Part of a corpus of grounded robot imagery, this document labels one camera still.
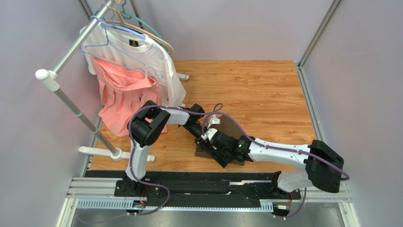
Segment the brown fabric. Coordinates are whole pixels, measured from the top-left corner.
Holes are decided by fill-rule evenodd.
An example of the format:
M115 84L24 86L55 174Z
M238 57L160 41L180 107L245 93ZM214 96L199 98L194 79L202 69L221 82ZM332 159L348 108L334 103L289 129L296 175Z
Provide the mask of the brown fabric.
M213 124L211 126L211 128L217 129L225 134L227 134L228 136L232 136L235 139L238 139L240 136L242 136L242 132L241 130L237 127L237 125L230 120L229 118L225 117L225 116L221 116L219 117L220 119L220 124ZM200 149L198 146L196 146L196 151L194 153L195 156L197 157L206 157L206 158L212 158L210 157L209 154L207 154L207 152L205 152L204 150ZM245 165L245 161L243 162L238 162L238 161L232 161L231 163L235 163L238 165Z

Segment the black label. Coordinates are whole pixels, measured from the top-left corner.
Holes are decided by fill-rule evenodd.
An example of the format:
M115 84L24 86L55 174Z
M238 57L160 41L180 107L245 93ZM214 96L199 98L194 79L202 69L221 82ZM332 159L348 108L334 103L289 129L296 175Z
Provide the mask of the black label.
M139 42L129 39L130 46L139 46Z

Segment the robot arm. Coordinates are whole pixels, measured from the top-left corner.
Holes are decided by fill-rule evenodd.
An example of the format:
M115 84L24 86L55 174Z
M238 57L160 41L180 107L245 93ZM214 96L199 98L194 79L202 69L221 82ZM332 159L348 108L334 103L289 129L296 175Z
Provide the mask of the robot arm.
M147 105L155 103L149 101L145 104ZM196 138L197 146L206 151L223 168L234 160L281 163L293 166L296 170L276 172L271 183L274 187L286 192L309 186L315 186L326 192L339 191L341 173L307 154L300 153L304 151L315 154L342 169L344 160L324 142L314 140L311 145L286 145L252 138L256 142L254 143L246 136L235 139L216 129L207 129L205 135L202 135L202 125L198 120L203 117L204 110L197 104L183 110L198 114L189 114L178 109L151 108L136 115L129 127L132 137L136 140L135 147L132 144L134 148L132 152L135 154L131 166L138 179L146 174L145 165L150 146L158 139L163 127L166 124L178 124L187 129ZM126 169L126 174L135 181L129 167Z

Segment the wood grain surface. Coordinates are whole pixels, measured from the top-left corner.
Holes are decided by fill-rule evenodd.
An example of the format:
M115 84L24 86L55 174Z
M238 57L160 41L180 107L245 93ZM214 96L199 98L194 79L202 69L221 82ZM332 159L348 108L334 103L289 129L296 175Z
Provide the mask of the wood grain surface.
M294 62L292 61L175 61L176 71L190 78L182 81L184 103L198 103L211 111L216 103L254 137L277 143L307 144L315 138ZM105 125L102 133L113 145L129 151L129 137L116 137ZM98 142L97 148L105 148ZM147 170L275 172L293 168L271 162L229 164L223 169L213 159L195 157L194 137L184 128L168 126L152 146L154 163ZM127 160L114 162L95 156L91 169L126 169Z

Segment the beige hanger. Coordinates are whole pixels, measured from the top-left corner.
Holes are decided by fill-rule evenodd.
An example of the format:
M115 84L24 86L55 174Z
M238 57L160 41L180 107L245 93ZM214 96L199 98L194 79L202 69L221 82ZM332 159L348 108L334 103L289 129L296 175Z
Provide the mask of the beige hanger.
M149 36L150 38L152 38L153 40L155 40L155 41L159 42L160 44L163 44L164 46L166 46L166 47L169 49L169 52L168 52L169 55L173 55L173 54L174 54L174 49L173 49L173 47L172 47L167 41L162 40L162 39L159 38L158 36L156 36L156 35L154 35L154 34L148 32L148 31L146 31L146 30L144 30L144 29L141 29L141 28L139 28L139 27L137 27L137 26L134 26L134 25L131 25L131 24L126 23L126 22L124 21L124 19L123 19L123 17L122 17L122 15L121 15L121 13L120 13L119 10L114 9L114 8L111 8L111 10L113 10L113 11L115 12L115 14L119 17L120 21L113 21L113 22L112 22L112 21L105 21L105 23L108 23L108 24L115 23L116 25L120 25L120 26L129 28L129 29L131 29L131 30L134 30L134 31L136 31L136 32L140 32L140 33L143 33L143 34L145 34L145 35L148 35L148 36Z

